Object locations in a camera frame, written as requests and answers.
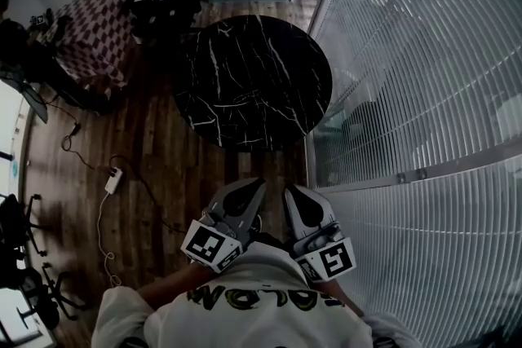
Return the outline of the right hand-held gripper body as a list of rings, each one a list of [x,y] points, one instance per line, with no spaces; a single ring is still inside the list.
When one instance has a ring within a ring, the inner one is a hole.
[[[290,256],[311,282],[329,282],[356,267],[351,238],[340,223],[305,227],[304,237],[293,237]]]

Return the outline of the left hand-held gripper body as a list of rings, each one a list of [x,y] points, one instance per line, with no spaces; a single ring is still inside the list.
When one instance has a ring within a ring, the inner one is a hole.
[[[220,216],[208,208],[199,220],[193,220],[181,245],[181,250],[193,262],[199,262],[216,273],[228,269],[250,246],[262,221],[258,214],[250,229],[250,242],[237,239],[237,217]]]

